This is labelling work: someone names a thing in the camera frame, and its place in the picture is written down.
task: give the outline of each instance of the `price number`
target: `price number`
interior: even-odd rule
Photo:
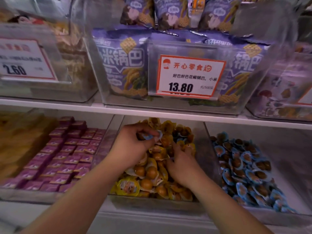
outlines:
[[[8,74],[27,75],[25,69],[20,65],[2,65]]]
[[[187,92],[187,93],[191,93],[193,90],[193,84],[182,84],[181,87],[179,88],[179,83],[170,83],[169,84],[170,91],[174,91],[174,92]]]

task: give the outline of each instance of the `person's right hand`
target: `person's right hand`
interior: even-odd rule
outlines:
[[[174,162],[167,160],[168,171],[176,182],[190,189],[194,179],[204,171],[192,156],[190,147],[186,147],[185,152],[175,142],[172,143],[172,147],[174,149]]]

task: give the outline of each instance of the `person's left hand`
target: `person's left hand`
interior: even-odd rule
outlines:
[[[136,136],[138,132],[151,134],[154,138],[139,141]],[[142,159],[144,153],[159,140],[158,136],[157,130],[142,123],[123,126],[107,158],[113,160],[124,171]]]

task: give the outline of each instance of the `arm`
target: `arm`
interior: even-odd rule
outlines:
[[[118,177],[158,140],[138,141],[141,131],[158,136],[142,124],[124,126],[107,157],[21,233],[86,233]]]
[[[207,177],[191,156],[189,148],[183,152],[175,143],[173,148],[174,162],[167,161],[170,175],[195,194],[222,234],[272,234],[266,226]]]

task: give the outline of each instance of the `display shelf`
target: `display shelf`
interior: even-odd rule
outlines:
[[[99,94],[86,103],[0,97],[0,105],[312,130],[312,123],[259,119],[246,109],[240,115],[225,115],[103,105]]]

